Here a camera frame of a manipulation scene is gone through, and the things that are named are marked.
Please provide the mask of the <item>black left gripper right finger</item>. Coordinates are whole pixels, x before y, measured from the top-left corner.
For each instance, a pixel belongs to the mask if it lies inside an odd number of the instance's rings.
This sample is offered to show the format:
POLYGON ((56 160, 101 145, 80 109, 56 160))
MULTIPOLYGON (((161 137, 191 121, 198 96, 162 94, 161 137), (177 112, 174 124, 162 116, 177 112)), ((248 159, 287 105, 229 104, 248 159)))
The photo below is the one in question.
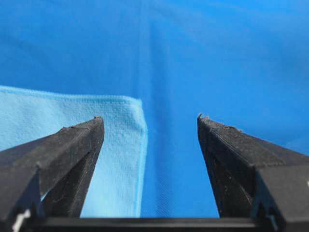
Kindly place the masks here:
POLYGON ((220 217, 269 219, 277 232, 309 229, 309 158, 239 129, 197 118, 220 217))

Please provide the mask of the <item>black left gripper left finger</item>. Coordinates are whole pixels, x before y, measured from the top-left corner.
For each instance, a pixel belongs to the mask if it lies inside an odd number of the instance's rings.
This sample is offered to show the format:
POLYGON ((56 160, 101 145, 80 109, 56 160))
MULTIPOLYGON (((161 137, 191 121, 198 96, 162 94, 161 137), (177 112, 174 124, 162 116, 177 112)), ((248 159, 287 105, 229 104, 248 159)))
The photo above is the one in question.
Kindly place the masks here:
POLYGON ((104 121, 64 127, 0 153, 0 229, 17 216, 79 217, 104 141, 104 121))

